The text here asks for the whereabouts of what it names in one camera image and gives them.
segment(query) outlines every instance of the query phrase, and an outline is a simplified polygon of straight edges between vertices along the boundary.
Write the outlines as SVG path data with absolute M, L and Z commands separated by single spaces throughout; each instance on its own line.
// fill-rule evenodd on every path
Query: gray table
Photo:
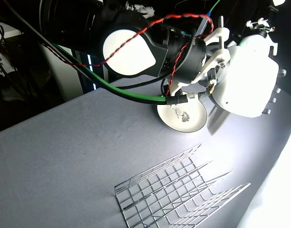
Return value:
M 136 91 L 157 95 L 159 83 Z M 11 127 L 0 133 L 0 228 L 125 228 L 114 186 L 199 142 L 197 162 L 234 171 L 221 188 L 252 183 L 201 225 L 236 227 L 291 132 L 291 97 L 277 97 L 271 115 L 230 114 L 212 136 L 207 126 L 171 130 L 155 107 L 102 89 Z M 209 113 L 213 103 L 203 102 Z

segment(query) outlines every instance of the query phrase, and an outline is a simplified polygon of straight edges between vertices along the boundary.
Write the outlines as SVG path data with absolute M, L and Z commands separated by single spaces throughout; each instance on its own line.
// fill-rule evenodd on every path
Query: white plate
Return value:
M 174 109 L 170 105 L 158 105 L 157 111 L 166 125 L 179 132 L 196 132 L 207 122 L 206 109 L 198 98 L 177 104 Z

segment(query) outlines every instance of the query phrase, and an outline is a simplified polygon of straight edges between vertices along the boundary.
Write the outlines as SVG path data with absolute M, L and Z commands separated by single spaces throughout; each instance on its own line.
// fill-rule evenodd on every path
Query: robotic arm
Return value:
M 257 117 L 265 110 L 276 83 L 279 67 L 269 55 L 271 46 L 273 54 L 277 54 L 277 44 L 268 34 L 274 27 L 264 19 L 247 22 L 254 35 L 237 46 L 225 48 L 230 32 L 223 26 L 222 17 L 219 27 L 202 39 L 195 36 L 195 30 L 183 31 L 166 23 L 149 27 L 154 21 L 151 20 L 154 9 L 128 2 L 113 9 L 97 0 L 8 2 L 46 38 L 109 59 L 106 67 L 121 77 L 172 76 L 168 86 L 170 96 L 176 96 L 183 86 L 200 82 L 224 110 Z M 1 0 L 0 20 L 25 29 Z M 219 48 L 208 58 L 206 46 L 214 42 Z

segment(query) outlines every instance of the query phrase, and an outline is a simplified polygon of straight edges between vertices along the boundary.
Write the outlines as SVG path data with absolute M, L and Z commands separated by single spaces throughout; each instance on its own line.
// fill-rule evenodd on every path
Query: metal dish rack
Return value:
M 220 193 L 210 187 L 231 172 L 204 180 L 191 156 L 197 145 L 115 186 L 128 228 L 195 228 L 250 183 Z

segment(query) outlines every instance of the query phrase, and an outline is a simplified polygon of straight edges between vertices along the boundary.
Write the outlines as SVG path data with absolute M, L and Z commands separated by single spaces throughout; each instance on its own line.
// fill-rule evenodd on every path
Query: green wire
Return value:
M 62 49 L 59 45 L 55 45 L 55 47 L 57 47 L 58 49 Z M 98 80 L 101 81 L 101 83 L 105 84 L 106 86 L 110 87 L 111 89 L 119 92 L 119 93 L 122 93 L 122 94 L 125 94 L 127 96 L 131 96 L 131 97 L 134 97 L 134 98 L 138 98 L 138 99 L 143 99 L 143 100 L 151 100 L 151 101 L 160 101 L 160 102 L 166 102 L 166 97 L 164 96 L 150 96 L 150 95 L 144 95 L 144 94 L 137 94 L 137 93 L 133 93 L 133 92 L 129 92 L 129 91 L 126 91 L 126 90 L 122 90 L 122 89 L 119 89 L 117 88 L 116 86 L 106 82 L 104 79 L 102 79 L 101 77 L 99 77 L 97 74 L 95 74 L 94 72 L 92 72 L 88 67 L 85 66 L 85 68 L 94 76 L 96 77 Z
M 212 8 L 210 9 L 210 11 L 212 11 L 219 2 L 220 2 L 220 0 L 217 0 L 217 2 L 212 6 Z

